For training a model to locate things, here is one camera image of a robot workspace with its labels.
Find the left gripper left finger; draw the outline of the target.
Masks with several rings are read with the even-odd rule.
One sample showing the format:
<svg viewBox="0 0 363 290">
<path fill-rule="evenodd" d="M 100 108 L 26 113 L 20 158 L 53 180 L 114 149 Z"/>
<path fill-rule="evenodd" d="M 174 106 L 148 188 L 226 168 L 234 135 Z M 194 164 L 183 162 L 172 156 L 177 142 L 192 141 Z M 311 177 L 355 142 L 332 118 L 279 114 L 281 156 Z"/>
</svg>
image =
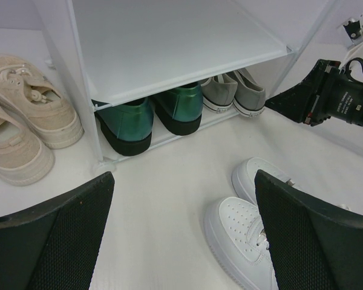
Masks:
<svg viewBox="0 0 363 290">
<path fill-rule="evenodd" d="M 106 172 L 0 217 L 0 289 L 89 289 L 110 211 Z"/>
</svg>

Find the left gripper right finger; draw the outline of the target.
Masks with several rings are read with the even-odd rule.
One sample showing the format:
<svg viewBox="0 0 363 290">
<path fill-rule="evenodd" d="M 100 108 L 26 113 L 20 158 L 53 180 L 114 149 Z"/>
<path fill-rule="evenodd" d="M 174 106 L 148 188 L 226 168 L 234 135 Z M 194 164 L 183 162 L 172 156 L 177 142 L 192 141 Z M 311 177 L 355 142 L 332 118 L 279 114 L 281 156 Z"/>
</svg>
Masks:
<svg viewBox="0 0 363 290">
<path fill-rule="evenodd" d="M 363 289 L 363 215 L 263 170 L 255 190 L 280 289 Z"/>
</svg>

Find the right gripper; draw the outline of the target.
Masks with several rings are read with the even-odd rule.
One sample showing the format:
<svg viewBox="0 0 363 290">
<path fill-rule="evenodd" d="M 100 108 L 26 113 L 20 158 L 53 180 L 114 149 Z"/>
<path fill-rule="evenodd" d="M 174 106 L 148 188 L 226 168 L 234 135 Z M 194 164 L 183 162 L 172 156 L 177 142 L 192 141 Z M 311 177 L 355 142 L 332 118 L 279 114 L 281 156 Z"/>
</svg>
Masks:
<svg viewBox="0 0 363 290">
<path fill-rule="evenodd" d="M 363 127 L 363 59 L 319 59 L 297 85 L 265 102 L 265 107 L 295 123 L 316 126 L 329 118 Z"/>
</svg>

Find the grey canvas sneaker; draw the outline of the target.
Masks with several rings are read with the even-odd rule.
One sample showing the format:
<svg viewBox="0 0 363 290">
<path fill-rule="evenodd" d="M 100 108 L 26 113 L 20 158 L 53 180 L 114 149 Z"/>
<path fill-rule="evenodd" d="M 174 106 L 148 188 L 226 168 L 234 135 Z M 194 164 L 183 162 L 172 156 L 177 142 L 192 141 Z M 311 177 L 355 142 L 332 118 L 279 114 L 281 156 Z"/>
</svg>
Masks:
<svg viewBox="0 0 363 290">
<path fill-rule="evenodd" d="M 238 83 L 233 104 L 238 113 L 247 118 L 259 116 L 264 111 L 266 90 L 244 69 L 232 71 Z"/>
<path fill-rule="evenodd" d="M 238 83 L 227 74 L 220 74 L 199 81 L 203 104 L 216 114 L 225 113 L 233 104 Z"/>
</svg>

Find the white sneaker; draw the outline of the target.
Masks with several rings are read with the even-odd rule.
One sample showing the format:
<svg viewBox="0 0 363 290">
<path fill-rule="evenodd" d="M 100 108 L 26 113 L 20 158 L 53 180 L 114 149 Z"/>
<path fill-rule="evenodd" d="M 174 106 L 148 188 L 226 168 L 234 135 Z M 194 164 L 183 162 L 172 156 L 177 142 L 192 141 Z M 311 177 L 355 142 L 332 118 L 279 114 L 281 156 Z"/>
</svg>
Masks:
<svg viewBox="0 0 363 290">
<path fill-rule="evenodd" d="M 209 205 L 204 234 L 215 259 L 243 289 L 278 289 L 258 207 L 237 197 Z"/>
<path fill-rule="evenodd" d="M 232 185 L 239 198 L 244 199 L 253 205 L 257 205 L 254 179 L 258 170 L 265 171 L 287 185 L 302 190 L 294 179 L 277 166 L 262 158 L 252 157 L 243 161 L 234 169 L 232 172 Z"/>
</svg>

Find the green loafer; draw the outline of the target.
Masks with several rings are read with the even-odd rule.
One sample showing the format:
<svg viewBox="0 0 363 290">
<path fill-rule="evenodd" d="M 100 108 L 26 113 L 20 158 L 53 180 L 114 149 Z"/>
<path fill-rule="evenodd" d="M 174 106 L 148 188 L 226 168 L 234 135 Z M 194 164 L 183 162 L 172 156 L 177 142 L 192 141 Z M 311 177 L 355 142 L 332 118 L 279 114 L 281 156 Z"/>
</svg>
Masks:
<svg viewBox="0 0 363 290">
<path fill-rule="evenodd" d="M 198 130 L 203 111 L 203 93 L 198 82 L 150 96 L 155 113 L 174 135 L 190 135 Z"/>
<path fill-rule="evenodd" d="M 107 142 L 118 154 L 135 156 L 151 145 L 154 111 L 148 98 L 101 109 L 94 114 Z"/>
</svg>

